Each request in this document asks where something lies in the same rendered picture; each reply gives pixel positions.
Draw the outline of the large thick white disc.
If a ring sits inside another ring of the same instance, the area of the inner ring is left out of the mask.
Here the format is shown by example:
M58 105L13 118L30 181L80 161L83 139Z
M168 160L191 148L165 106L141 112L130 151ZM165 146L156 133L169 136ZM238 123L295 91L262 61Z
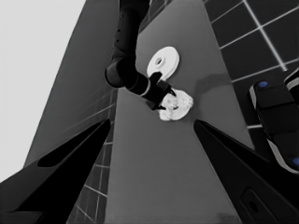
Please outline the large thick white disc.
M168 80L176 72L178 64L178 51L174 47L164 47L151 57L147 75L150 77L155 72L161 72L162 80Z

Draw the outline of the round white carrier with pins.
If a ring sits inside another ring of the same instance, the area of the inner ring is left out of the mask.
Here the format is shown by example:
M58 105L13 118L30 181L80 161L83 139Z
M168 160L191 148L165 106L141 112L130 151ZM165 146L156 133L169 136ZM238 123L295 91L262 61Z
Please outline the round white carrier with pins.
M173 119L169 121L176 121L183 119L190 111L191 108L182 108L178 105L178 107L173 111Z

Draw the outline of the dark robot body block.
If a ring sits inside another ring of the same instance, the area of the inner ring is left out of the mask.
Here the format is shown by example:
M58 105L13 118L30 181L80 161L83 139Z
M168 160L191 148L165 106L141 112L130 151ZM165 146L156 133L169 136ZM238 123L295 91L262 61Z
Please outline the dark robot body block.
M299 67L256 81L248 96L278 164L299 175Z

